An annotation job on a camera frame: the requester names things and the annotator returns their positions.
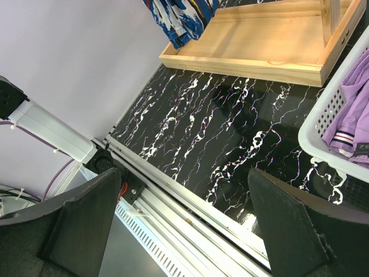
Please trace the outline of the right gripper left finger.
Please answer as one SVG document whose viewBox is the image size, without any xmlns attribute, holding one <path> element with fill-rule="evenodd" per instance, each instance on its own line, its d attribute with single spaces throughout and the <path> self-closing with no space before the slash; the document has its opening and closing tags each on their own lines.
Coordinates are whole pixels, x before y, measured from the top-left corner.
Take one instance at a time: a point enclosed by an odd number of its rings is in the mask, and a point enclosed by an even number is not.
<svg viewBox="0 0 369 277">
<path fill-rule="evenodd" d="M 1 217 L 1 276 L 98 276 L 121 172 Z"/>
</svg>

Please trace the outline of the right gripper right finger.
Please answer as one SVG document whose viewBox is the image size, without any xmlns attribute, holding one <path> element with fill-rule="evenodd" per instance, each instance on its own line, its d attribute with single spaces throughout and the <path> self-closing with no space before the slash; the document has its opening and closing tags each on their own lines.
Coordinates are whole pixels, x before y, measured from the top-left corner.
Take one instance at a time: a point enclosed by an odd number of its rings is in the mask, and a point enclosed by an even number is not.
<svg viewBox="0 0 369 277">
<path fill-rule="evenodd" d="M 252 168 L 248 186 L 273 276 L 368 276 L 368 214 Z"/>
</svg>

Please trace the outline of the purple trousers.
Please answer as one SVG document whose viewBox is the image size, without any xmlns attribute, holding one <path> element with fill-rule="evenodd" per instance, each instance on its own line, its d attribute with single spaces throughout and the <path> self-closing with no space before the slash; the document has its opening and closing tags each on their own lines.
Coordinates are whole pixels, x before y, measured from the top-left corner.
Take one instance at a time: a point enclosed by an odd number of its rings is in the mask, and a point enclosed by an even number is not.
<svg viewBox="0 0 369 277">
<path fill-rule="evenodd" d="M 341 82 L 345 104 L 322 140 L 352 163 L 368 168 L 368 51 Z"/>
</svg>

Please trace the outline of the blue patterned trousers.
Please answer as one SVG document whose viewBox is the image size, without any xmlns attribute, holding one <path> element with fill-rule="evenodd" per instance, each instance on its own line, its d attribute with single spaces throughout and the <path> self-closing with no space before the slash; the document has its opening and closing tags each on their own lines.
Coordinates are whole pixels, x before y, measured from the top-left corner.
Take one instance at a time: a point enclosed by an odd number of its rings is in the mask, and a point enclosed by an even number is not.
<svg viewBox="0 0 369 277">
<path fill-rule="evenodd" d="M 219 0 L 144 0 L 154 21 L 161 27 L 174 49 L 199 40 L 216 10 Z"/>
</svg>

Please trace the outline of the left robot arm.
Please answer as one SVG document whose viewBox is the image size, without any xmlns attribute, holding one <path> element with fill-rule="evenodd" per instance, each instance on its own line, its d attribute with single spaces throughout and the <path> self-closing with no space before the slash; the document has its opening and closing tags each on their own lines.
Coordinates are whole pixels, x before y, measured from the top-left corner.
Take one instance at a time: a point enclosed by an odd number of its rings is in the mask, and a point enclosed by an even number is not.
<svg viewBox="0 0 369 277">
<path fill-rule="evenodd" d="M 1 77 L 1 120 L 12 123 L 100 174 L 114 167 L 109 150 L 71 128 L 42 106 L 31 100 L 22 90 Z"/>
</svg>

